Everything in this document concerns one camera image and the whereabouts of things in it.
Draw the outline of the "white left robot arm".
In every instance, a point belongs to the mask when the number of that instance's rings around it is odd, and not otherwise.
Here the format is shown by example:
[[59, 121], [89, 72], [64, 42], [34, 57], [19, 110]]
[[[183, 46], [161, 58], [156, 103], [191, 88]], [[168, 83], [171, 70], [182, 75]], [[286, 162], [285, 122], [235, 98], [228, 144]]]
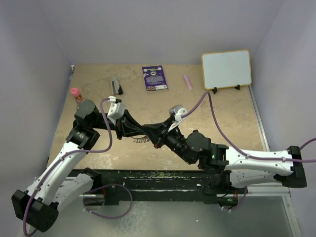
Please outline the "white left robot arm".
[[23, 233], [31, 237], [37, 231], [46, 232], [62, 211], [77, 196], [95, 194], [107, 187], [119, 187], [118, 183], [102, 185], [101, 174], [86, 168], [79, 175], [64, 183], [73, 168], [87, 154], [109, 151], [113, 144], [112, 131], [117, 138], [142, 135], [141, 125], [129, 114], [121, 100], [110, 96], [109, 111], [97, 107], [91, 100], [77, 105], [73, 128], [59, 154], [47, 169], [25, 191], [12, 195], [17, 218], [23, 221]]

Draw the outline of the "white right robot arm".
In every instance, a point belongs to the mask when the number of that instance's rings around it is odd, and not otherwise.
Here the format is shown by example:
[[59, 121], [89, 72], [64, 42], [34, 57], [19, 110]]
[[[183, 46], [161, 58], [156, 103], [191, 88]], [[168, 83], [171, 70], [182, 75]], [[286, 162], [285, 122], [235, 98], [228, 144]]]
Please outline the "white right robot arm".
[[141, 127], [156, 149], [166, 145], [187, 164], [197, 164], [203, 171], [230, 176], [220, 180], [220, 189], [231, 193], [252, 184], [281, 183], [287, 188], [305, 188], [307, 180], [299, 147], [290, 146], [278, 152], [237, 150], [232, 146], [212, 143], [198, 130], [188, 137], [178, 125], [165, 121]]

